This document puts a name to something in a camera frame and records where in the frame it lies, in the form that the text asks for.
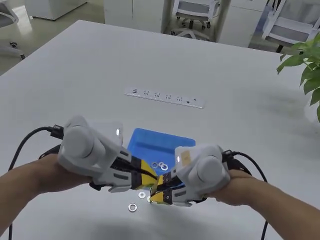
blue tray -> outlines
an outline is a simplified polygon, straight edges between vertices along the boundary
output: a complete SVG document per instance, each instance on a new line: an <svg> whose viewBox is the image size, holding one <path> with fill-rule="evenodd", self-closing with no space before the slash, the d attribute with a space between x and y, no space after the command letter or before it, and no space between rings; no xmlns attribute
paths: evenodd
<svg viewBox="0 0 320 240"><path fill-rule="evenodd" d="M145 160L150 166L152 163L159 162L167 164L167 171L161 170L160 167L154 168L157 175L163 175L175 166L177 147L195 145L196 141L190 138L136 128L130 139L128 150L133 156Z"/></svg>

white cabinet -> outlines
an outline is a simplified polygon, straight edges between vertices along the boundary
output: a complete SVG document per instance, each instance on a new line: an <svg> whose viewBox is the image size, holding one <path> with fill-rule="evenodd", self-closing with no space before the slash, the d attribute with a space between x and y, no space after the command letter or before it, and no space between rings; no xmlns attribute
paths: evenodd
<svg viewBox="0 0 320 240"><path fill-rule="evenodd" d="M216 42L247 48L267 0L223 0L216 26Z"/></svg>
<svg viewBox="0 0 320 240"><path fill-rule="evenodd" d="M134 28L133 0L104 0L105 24Z"/></svg>
<svg viewBox="0 0 320 240"><path fill-rule="evenodd" d="M25 9L29 16L56 20L87 0L25 0Z"/></svg>
<svg viewBox="0 0 320 240"><path fill-rule="evenodd" d="M163 33L173 0L104 0L105 24Z"/></svg>

human hand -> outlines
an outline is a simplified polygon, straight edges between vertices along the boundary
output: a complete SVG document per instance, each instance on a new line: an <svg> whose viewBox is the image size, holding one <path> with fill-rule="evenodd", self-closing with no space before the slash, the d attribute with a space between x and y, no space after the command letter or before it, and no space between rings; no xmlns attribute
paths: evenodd
<svg viewBox="0 0 320 240"><path fill-rule="evenodd" d="M91 177L69 172L58 163L57 154L49 154L30 165L38 182L38 194L61 192L92 181Z"/></svg>
<svg viewBox="0 0 320 240"><path fill-rule="evenodd" d="M228 185L207 196L232 206L248 205L251 188L261 181L240 170L231 170L229 174L231 180Z"/></svg>

chair wheel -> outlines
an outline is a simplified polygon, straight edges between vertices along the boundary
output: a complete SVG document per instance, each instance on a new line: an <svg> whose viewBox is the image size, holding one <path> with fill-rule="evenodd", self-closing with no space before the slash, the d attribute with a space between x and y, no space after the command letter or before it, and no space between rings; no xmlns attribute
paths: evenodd
<svg viewBox="0 0 320 240"><path fill-rule="evenodd" d="M10 46L13 47L14 49L16 49L18 47L18 44L14 41L11 41Z"/></svg>

robotic hand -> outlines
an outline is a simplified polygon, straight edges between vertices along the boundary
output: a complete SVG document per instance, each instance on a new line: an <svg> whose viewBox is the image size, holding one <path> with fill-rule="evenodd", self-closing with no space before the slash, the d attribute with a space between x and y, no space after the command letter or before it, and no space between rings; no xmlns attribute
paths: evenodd
<svg viewBox="0 0 320 240"><path fill-rule="evenodd" d="M58 153L58 162L68 171L90 176L90 186L100 191L125 192L150 189L150 201L159 204L191 206L206 200L205 195L223 188L230 181L228 170L250 174L239 161L218 145L177 147L175 167L164 175L122 147L122 127L110 126L111 134L102 135L91 128L82 116L72 118L63 129L63 139L44 153Z"/></svg>
<svg viewBox="0 0 320 240"><path fill-rule="evenodd" d="M109 124L108 137L91 128L82 116L73 117L63 129L63 139L46 153L58 154L58 162L70 172L92 177L90 186L109 192L148 188L157 182L156 172L142 159L131 156L123 144L122 126Z"/></svg>
<svg viewBox="0 0 320 240"><path fill-rule="evenodd" d="M218 191L230 181L229 170L249 170L234 159L231 151L218 145L180 146L175 149L175 167L159 176L150 190L150 201L161 204L192 206L201 203L206 194Z"/></svg>

